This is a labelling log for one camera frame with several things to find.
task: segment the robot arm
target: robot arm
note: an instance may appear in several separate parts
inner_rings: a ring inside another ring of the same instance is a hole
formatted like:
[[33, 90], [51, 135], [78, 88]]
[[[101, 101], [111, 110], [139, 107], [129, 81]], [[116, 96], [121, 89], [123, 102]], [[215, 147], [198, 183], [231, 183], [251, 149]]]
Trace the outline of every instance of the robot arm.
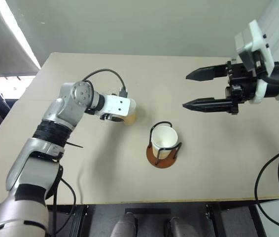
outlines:
[[63, 84], [59, 97], [49, 106], [8, 173], [9, 194], [0, 204], [0, 236], [45, 236], [45, 200], [54, 194], [62, 177], [59, 160], [71, 132], [84, 113], [117, 120], [113, 115], [126, 116], [129, 107], [129, 99], [102, 95], [89, 81]]
[[225, 89], [225, 99], [201, 98], [183, 104], [183, 107], [200, 112], [228, 112], [236, 115], [238, 104], [249, 100], [260, 103], [265, 97], [279, 100], [279, 62], [274, 62], [269, 45], [265, 42], [257, 22], [235, 37], [237, 53], [243, 63], [199, 68], [187, 79], [204, 81], [228, 76], [229, 86]]

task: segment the tabletop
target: tabletop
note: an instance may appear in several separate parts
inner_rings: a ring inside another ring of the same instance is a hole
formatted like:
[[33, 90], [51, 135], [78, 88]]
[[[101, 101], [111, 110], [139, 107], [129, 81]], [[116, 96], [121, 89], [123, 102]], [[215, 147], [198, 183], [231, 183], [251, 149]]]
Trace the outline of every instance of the tabletop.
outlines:
[[[57, 98], [64, 82], [75, 82], [100, 68], [117, 71], [129, 97], [137, 103], [132, 126], [102, 121], [85, 114], [61, 159], [63, 178], [77, 194], [77, 202], [121, 203], [254, 199], [254, 183], [262, 166], [279, 153], [279, 102], [240, 104], [240, 112], [201, 113], [182, 104], [197, 98], [225, 98], [227, 78], [186, 80], [191, 71], [223, 64], [228, 58], [168, 57], [53, 53], [0, 126], [0, 202], [7, 192], [6, 175], [25, 141]], [[103, 72], [90, 78], [98, 92], [117, 93], [120, 82]], [[166, 169], [146, 158], [149, 131], [170, 121], [182, 142], [177, 161]], [[259, 184], [261, 198], [279, 198], [277, 163]], [[58, 204], [72, 204], [61, 184]]]

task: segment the table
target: table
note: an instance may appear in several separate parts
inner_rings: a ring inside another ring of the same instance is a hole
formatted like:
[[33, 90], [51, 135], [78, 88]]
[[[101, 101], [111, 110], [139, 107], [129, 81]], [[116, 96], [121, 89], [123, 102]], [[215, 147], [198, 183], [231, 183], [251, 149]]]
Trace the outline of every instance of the table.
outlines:
[[[224, 201], [253, 199], [254, 182], [263, 164], [279, 153], [279, 102], [240, 105], [237, 116], [200, 113], [182, 104], [202, 97], [224, 98], [227, 80], [185, 80], [191, 71], [223, 64], [228, 58], [166, 57], [53, 53], [25, 94], [0, 126], [0, 202], [6, 196], [6, 175], [26, 139], [64, 82], [81, 80], [99, 68], [116, 70], [129, 97], [138, 105], [138, 120], [125, 127], [86, 114], [61, 159], [63, 178], [77, 193], [78, 203]], [[96, 91], [117, 93], [110, 73], [91, 78]], [[149, 130], [155, 123], [173, 123], [183, 143], [175, 164], [152, 166], [146, 158]], [[277, 164], [264, 173], [261, 198], [279, 198]], [[59, 186], [58, 204], [72, 204]]]

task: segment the brown round base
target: brown round base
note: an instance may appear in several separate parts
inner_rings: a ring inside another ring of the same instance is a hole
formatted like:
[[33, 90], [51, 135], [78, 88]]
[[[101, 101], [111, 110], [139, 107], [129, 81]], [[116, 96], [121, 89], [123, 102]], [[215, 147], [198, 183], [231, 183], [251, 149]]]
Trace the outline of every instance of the brown round base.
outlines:
[[176, 149], [173, 149], [165, 159], [160, 159], [158, 161], [158, 164], [155, 164], [156, 157], [153, 154], [152, 146], [147, 147], [147, 149], [146, 149], [146, 156], [147, 156], [149, 163], [151, 163], [153, 166], [155, 166], [157, 168], [168, 168], [168, 167], [172, 166], [176, 160], [175, 154], [176, 154]]

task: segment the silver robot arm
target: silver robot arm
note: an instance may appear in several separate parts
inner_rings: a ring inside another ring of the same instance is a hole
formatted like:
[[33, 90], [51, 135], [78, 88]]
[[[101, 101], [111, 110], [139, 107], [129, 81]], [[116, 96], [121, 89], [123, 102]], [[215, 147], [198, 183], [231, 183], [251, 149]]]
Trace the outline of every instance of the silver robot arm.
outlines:
[[59, 160], [71, 132], [84, 113], [114, 120], [113, 115], [126, 116], [129, 107], [129, 99], [99, 94], [89, 81], [62, 85], [59, 97], [8, 173], [9, 194], [0, 204], [0, 237], [46, 235], [49, 220], [45, 200], [53, 195], [62, 177]]

